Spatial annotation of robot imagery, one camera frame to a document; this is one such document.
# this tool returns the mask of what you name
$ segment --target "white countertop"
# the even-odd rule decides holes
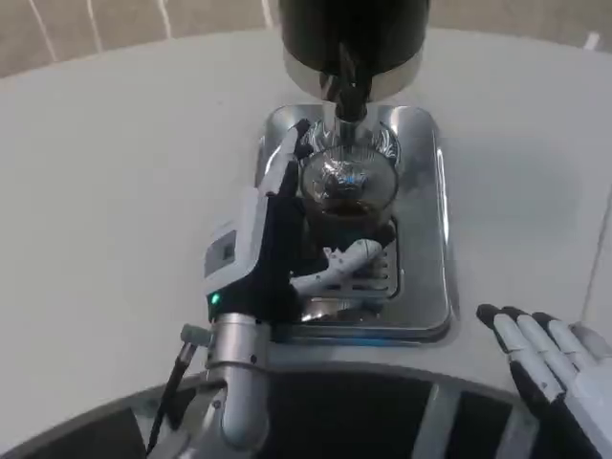
[[[438,121],[461,321],[428,348],[275,346],[513,390],[481,302],[580,317],[612,184],[612,57],[429,31],[394,103]],[[264,119],[311,102],[275,32],[208,35],[0,80],[0,452],[165,383],[206,324],[201,255],[252,182]],[[193,371],[203,368],[196,359]]]

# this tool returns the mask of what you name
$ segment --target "robotic hand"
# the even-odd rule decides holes
[[[389,225],[345,251],[321,248],[321,271],[303,272],[305,213],[296,196],[298,161],[312,152],[301,141],[306,120],[279,146],[259,188],[245,190],[238,215],[212,234],[205,255],[211,332],[186,325],[181,354],[166,385],[147,454],[150,458],[242,457],[268,433],[267,350],[271,327],[300,320],[299,299],[363,267],[395,237]],[[157,447],[164,415],[198,346],[208,348],[207,373],[181,427]]]
[[[489,304],[478,318],[508,355],[514,383],[540,421],[532,457],[612,457],[612,348],[581,325]]]

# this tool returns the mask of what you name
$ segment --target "drip tray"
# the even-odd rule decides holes
[[[442,149],[431,115],[419,108],[378,106],[379,121],[399,142],[400,187],[393,204],[397,238],[369,266],[306,301],[302,322],[279,327],[283,342],[397,345],[441,339],[452,323],[448,209]],[[292,105],[268,118],[255,184],[287,131],[323,117],[322,105]]]

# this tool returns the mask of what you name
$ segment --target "floor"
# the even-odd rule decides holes
[[[278,0],[2,0],[0,77],[156,40],[273,27]],[[432,0],[434,27],[612,52],[610,0]]]

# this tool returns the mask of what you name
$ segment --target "glass cup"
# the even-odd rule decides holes
[[[300,180],[312,237],[322,247],[345,250],[372,236],[388,223],[398,185],[395,167],[371,147],[341,145],[315,153]]]

